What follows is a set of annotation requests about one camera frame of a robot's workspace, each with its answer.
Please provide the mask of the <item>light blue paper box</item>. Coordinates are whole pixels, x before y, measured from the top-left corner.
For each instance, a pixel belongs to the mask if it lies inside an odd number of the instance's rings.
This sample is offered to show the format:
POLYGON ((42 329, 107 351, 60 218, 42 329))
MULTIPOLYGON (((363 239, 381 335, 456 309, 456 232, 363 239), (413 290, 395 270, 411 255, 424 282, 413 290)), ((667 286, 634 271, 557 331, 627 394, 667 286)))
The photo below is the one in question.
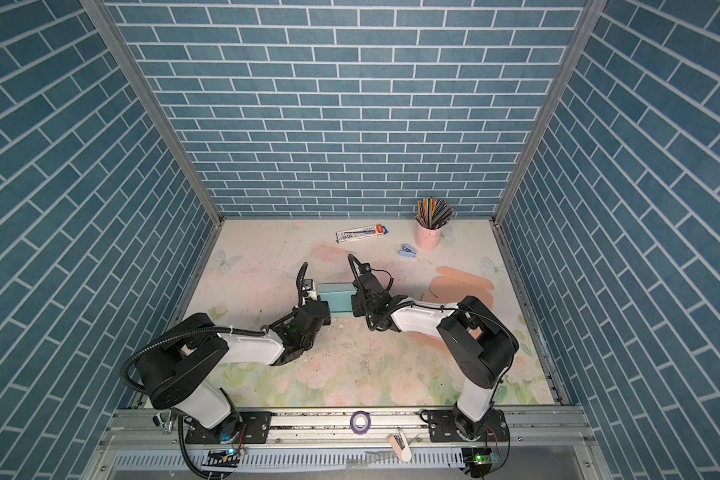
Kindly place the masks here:
POLYGON ((317 285, 317 296, 320 301, 328 303, 332 316, 352 314, 352 297, 356 288, 351 283, 320 283, 317 285))

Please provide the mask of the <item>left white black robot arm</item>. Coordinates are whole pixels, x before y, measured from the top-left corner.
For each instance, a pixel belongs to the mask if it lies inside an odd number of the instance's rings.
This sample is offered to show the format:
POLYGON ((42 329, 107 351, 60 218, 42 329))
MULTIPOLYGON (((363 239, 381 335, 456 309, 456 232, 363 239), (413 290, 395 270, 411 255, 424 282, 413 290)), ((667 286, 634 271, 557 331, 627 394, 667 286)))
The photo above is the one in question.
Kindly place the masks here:
POLYGON ((191 418, 208 442, 231 443, 242 437, 242 418, 231 396, 207 381, 216 366, 291 363, 314 346, 320 329, 330 323, 329 304, 311 298, 261 330, 222 327, 208 314, 196 313, 134 353, 120 377, 147 395, 153 407, 191 418))

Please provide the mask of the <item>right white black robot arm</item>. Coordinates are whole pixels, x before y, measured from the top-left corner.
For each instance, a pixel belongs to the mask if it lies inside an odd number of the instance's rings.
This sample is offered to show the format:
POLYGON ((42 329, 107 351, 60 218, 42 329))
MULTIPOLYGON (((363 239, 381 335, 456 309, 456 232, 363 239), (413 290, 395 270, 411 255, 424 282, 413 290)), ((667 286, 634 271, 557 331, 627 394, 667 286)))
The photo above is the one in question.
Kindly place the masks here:
POLYGON ((444 342, 465 376, 453 408, 459 434, 474 440, 487 430, 499 383, 519 350, 514 334, 477 297, 436 304, 393 296, 371 270, 354 276, 353 315, 371 331, 419 333, 444 342))

